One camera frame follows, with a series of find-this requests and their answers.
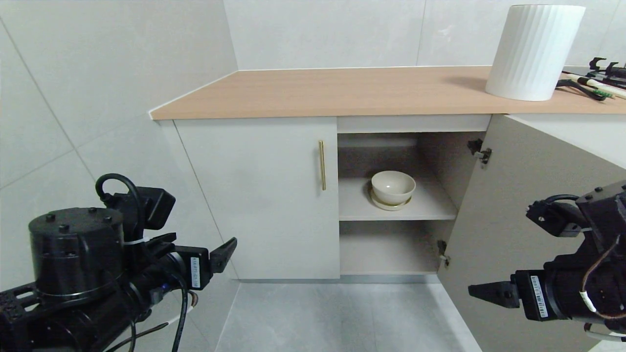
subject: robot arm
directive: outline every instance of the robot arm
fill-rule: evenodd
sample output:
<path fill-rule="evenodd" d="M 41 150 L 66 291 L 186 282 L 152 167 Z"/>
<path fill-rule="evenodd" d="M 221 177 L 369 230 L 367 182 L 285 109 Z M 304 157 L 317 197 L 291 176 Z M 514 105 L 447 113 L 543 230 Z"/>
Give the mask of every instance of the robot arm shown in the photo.
<path fill-rule="evenodd" d="M 561 200 L 574 200 L 576 206 Z M 598 339 L 626 338 L 593 333 L 604 324 L 626 333 L 626 181 L 597 187 L 581 197 L 556 195 L 535 202 L 526 217 L 556 237 L 585 239 L 576 253 L 557 256 L 543 270 L 517 270 L 510 281 L 472 285 L 473 297 L 519 308 L 535 321 L 572 319 L 585 322 L 585 332 Z"/>
<path fill-rule="evenodd" d="M 129 192 L 105 194 L 109 179 L 121 180 Z M 117 174 L 100 177 L 96 191 L 106 208 L 55 210 L 30 222 L 36 280 L 0 292 L 2 351 L 103 351 L 129 326 L 133 349 L 135 323 L 181 289 L 177 349 L 187 290 L 202 290 L 223 272 L 237 246 L 235 238 L 211 253 L 176 246 L 176 233 L 146 241 L 144 228 L 165 225 L 174 197 Z"/>

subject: door hinge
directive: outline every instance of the door hinge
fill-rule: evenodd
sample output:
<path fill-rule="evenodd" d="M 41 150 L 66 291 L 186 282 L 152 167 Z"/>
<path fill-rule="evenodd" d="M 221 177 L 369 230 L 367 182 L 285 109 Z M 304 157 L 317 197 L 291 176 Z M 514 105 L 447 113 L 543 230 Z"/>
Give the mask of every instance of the door hinge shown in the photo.
<path fill-rule="evenodd" d="M 482 150 L 483 140 L 480 138 L 477 140 L 468 141 L 468 148 L 469 152 L 471 152 L 474 158 L 480 160 L 480 168 L 485 168 L 485 165 L 487 165 L 487 163 L 489 162 L 489 158 L 491 157 L 491 148 Z"/>
<path fill-rule="evenodd" d="M 443 266 L 447 269 L 450 266 L 450 256 L 446 255 L 446 248 L 448 248 L 448 243 L 446 241 L 437 240 L 439 259 L 443 261 Z"/>

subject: wooden countertop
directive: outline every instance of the wooden countertop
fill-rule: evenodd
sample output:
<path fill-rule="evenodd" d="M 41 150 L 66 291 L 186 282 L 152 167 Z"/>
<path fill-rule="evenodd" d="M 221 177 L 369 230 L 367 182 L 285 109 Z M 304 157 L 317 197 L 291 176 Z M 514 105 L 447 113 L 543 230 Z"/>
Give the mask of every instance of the wooden countertop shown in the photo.
<path fill-rule="evenodd" d="M 151 112 L 154 120 L 466 113 L 626 113 L 557 90 L 548 101 L 485 93 L 489 66 L 239 71 Z"/>

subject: cabinet door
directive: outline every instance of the cabinet door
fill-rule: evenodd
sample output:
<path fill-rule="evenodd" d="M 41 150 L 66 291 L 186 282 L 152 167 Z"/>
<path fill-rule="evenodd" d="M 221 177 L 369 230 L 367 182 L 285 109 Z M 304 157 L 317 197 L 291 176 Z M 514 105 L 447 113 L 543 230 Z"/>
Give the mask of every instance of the cabinet door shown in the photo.
<path fill-rule="evenodd" d="M 339 278 L 336 120 L 176 121 L 240 279 Z"/>
<path fill-rule="evenodd" d="M 518 269 L 542 269 L 583 238 L 556 238 L 528 220 L 525 208 L 553 194 L 583 194 L 626 179 L 626 170 L 507 116 L 494 116 L 456 218 L 439 279 L 484 352 L 588 351 L 597 340 L 582 322 L 529 321 L 524 310 L 471 297 L 468 286 L 507 281 Z"/>

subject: open cabinet door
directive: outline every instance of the open cabinet door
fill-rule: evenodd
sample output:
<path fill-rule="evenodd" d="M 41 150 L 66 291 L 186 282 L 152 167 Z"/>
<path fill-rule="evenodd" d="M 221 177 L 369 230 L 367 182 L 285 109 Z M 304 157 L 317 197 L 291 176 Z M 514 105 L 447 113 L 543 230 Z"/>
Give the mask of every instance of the open cabinet door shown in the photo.
<path fill-rule="evenodd" d="M 535 200 L 583 194 L 626 179 L 626 170 L 503 115 L 494 115 L 483 143 L 493 153 L 476 163 L 459 210 L 439 279 L 484 352 L 584 352 L 598 343 L 574 321 L 529 321 L 468 294 L 468 286 L 508 281 L 520 269 L 542 269 L 583 238 L 556 238 L 525 217 Z"/>

